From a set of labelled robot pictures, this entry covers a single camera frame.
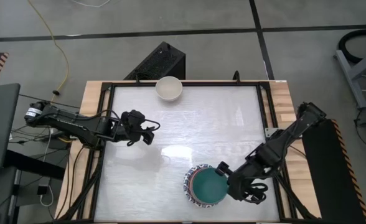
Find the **concrete floor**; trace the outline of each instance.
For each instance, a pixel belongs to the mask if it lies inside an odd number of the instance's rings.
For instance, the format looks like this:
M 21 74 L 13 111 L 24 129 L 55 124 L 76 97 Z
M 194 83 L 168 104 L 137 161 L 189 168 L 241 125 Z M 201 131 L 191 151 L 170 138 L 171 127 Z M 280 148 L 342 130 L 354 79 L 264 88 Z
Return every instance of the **concrete floor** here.
M 32 2 L 55 35 L 255 28 L 247 0 L 111 0 L 102 8 L 85 7 L 69 0 Z M 255 0 L 255 3 L 262 27 L 366 24 L 366 1 Z M 348 32 L 321 30 L 263 35 L 274 77 L 288 81 L 294 105 L 312 101 L 330 118 L 338 120 L 366 203 L 366 145 L 354 129 L 357 114 L 354 98 L 332 58 L 339 39 Z M 0 37 L 42 35 L 49 34 L 26 0 L 0 0 Z M 187 54 L 187 79 L 228 80 L 235 70 L 240 71 L 243 79 L 268 78 L 256 33 L 60 40 L 71 67 L 57 101 L 79 106 L 87 80 L 123 79 L 162 41 Z M 358 56 L 366 55 L 366 38 L 348 45 Z M 0 75 L 0 85 L 18 82 L 21 93 L 50 99 L 65 71 L 62 55 L 51 41 L 0 42 L 0 52 L 10 53 Z M 30 102 L 33 101 L 19 98 L 14 127 L 24 125 L 23 116 Z M 360 134 L 366 140 L 366 128 L 361 128 Z M 27 155 L 40 154 L 44 148 L 41 143 L 10 146 Z M 26 175 L 22 181 L 33 178 Z M 54 187 L 56 198 L 59 190 L 59 186 Z M 50 220 L 47 212 L 40 205 L 24 206 L 19 223 Z

